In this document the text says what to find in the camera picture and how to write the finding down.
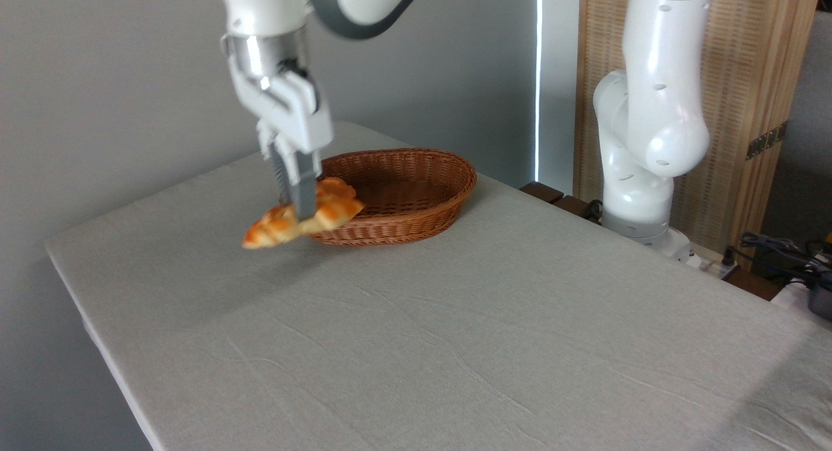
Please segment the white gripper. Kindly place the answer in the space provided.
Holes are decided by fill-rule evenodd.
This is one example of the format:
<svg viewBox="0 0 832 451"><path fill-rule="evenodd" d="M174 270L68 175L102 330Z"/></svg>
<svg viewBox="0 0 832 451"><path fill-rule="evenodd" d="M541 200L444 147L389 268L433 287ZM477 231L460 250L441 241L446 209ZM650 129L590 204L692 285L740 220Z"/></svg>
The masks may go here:
<svg viewBox="0 0 832 451"><path fill-rule="evenodd" d="M259 151L271 164L279 202L298 220L316 212L320 151L333 139L329 103L298 53L230 53L237 99L257 119Z"/></svg>

